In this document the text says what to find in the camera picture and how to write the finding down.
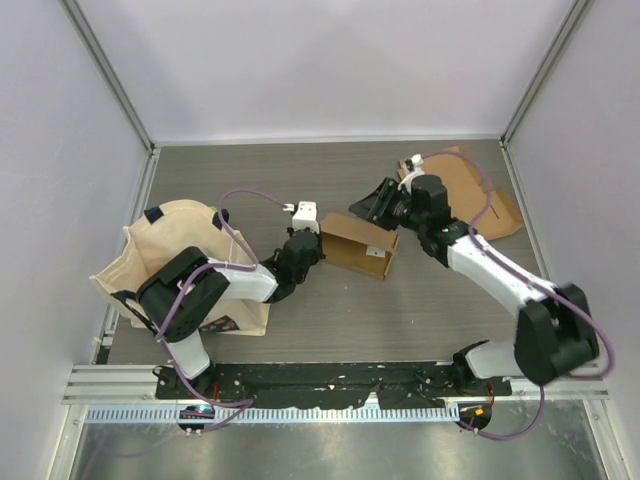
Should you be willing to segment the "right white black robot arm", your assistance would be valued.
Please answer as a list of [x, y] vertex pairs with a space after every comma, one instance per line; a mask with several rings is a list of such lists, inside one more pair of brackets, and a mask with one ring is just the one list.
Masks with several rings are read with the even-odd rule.
[[349, 211], [388, 231], [414, 232], [429, 257], [483, 288], [514, 317], [513, 340], [479, 341], [454, 355], [451, 380], [460, 393], [475, 394], [499, 376], [523, 376], [545, 386], [599, 356], [584, 292], [544, 281], [495, 250], [453, 216], [439, 177], [386, 178]]

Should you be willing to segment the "brown cardboard box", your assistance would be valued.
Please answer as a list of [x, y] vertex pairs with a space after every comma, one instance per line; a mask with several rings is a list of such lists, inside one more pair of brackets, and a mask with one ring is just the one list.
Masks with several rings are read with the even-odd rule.
[[[386, 278], [399, 241], [396, 232], [338, 213], [329, 213], [320, 222], [320, 228], [328, 263], [378, 280]], [[386, 256], [367, 256], [368, 246], [385, 250]]]
[[443, 153], [423, 156], [422, 168], [427, 174], [439, 176], [447, 188], [452, 214], [470, 224], [481, 212], [490, 193], [488, 210], [475, 223], [475, 229], [487, 240], [497, 240], [517, 233], [523, 226], [519, 207], [505, 189], [483, 180], [477, 169], [459, 157], [465, 152], [460, 146]]

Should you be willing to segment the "small white plastic packet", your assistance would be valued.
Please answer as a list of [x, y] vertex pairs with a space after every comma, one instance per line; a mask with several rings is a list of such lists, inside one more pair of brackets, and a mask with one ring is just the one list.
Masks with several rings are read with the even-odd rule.
[[386, 256], [386, 251], [374, 246], [368, 246], [366, 249], [366, 255], [377, 258], [384, 258]]

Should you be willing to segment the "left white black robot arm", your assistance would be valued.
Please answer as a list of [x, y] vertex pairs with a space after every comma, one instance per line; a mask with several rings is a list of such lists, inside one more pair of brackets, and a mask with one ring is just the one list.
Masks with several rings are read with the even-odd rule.
[[284, 245], [255, 266], [221, 262], [188, 247], [137, 290], [147, 324], [190, 398], [209, 396], [214, 384], [215, 370], [200, 335], [211, 310], [223, 301], [277, 303], [324, 258], [318, 227], [290, 227], [287, 233]]

